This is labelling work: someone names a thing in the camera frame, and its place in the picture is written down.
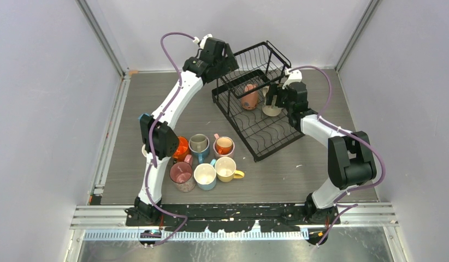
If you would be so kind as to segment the cream floral mug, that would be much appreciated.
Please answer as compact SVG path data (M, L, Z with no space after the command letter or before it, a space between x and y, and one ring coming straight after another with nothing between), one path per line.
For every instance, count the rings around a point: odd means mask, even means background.
M277 95L274 95L271 100L271 105L267 105L267 94L269 92L269 86L263 87L263 106L262 111L269 117L275 117L281 114L282 108L276 106Z

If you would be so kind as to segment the black wire dish rack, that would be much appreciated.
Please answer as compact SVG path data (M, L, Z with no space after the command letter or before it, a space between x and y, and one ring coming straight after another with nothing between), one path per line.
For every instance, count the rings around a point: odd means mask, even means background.
M275 117L269 117L262 111L263 87L285 81L283 71L291 66L291 62L269 41L257 43L234 55L239 68L216 81L212 99L253 160L259 162L303 137L288 123L285 109ZM257 87L244 92L247 84ZM257 107L243 109L241 98L254 91L258 92L259 97Z

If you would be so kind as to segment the small orange cup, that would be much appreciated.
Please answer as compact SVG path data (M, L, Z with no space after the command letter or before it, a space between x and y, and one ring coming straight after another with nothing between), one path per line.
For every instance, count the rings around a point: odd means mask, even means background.
M218 154L229 154L233 149L233 141L227 137L220 137L216 140L215 149Z

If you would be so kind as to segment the light pink faceted mug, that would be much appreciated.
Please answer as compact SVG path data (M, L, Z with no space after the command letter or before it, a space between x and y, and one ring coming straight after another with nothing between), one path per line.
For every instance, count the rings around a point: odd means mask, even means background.
M214 144L212 146L216 158L230 157L233 158L235 151L234 141L227 136L214 134Z

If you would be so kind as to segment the beige grey cup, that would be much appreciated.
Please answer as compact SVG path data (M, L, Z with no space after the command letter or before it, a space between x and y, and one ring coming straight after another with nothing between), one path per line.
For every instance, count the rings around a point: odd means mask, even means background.
M209 139L204 134L195 134L189 139L189 146L192 151L203 152L208 148Z

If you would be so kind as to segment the yellow mug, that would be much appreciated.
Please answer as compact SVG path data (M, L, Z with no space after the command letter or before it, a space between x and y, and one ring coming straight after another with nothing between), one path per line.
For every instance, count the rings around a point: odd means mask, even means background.
M221 182L242 179L245 173L237 169L236 162L230 157L221 157L215 163L216 176Z

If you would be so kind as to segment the large orange mug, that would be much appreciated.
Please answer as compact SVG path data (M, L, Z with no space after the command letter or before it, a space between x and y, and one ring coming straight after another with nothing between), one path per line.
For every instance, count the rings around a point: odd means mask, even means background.
M190 154L190 148L188 144L188 140L183 136L178 136L179 139L179 145L173 154L173 158L177 162L183 162L187 155Z

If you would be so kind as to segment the light blue faceted mug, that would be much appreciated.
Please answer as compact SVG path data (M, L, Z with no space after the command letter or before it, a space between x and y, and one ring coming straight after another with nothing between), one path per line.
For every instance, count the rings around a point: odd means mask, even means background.
M213 159L210 163L199 164L193 173L193 177L202 190L212 190L216 186L216 159Z

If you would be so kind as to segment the yellow-green faceted mug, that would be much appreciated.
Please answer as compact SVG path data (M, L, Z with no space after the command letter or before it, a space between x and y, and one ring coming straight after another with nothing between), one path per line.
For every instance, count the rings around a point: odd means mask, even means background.
M144 158L147 158L148 155L149 155L149 153L147 152L147 150L146 150L145 147L146 147L146 145L143 144L143 146L142 146L142 148L141 148L141 153L143 154Z

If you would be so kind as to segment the pink patterned mug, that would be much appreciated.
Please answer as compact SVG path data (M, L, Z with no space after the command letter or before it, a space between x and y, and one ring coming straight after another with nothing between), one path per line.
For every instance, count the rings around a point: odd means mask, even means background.
M169 177L177 190L181 192L190 192L196 185L193 178L192 162L192 155L188 154L184 161L176 162L170 168Z

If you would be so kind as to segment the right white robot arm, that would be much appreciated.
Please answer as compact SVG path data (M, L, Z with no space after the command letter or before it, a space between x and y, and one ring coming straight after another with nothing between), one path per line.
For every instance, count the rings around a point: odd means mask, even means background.
M308 91L302 82L271 84L263 91L265 104L284 108L290 126L308 135L327 149L328 178L309 194L304 203L305 218L318 224L334 213L341 195L373 180L377 175L375 159L365 132L335 127L309 107Z

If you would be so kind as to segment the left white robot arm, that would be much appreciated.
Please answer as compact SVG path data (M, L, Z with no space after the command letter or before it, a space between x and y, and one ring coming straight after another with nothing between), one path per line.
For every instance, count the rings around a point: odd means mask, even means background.
M198 52L182 68L174 66L178 80L166 99L154 112L139 117L146 168L134 206L126 213L129 219L148 226L156 225L161 217L162 184L170 158L180 145L174 129L181 114L205 84L239 68L225 41L206 35L203 39L194 38L193 42L198 45Z

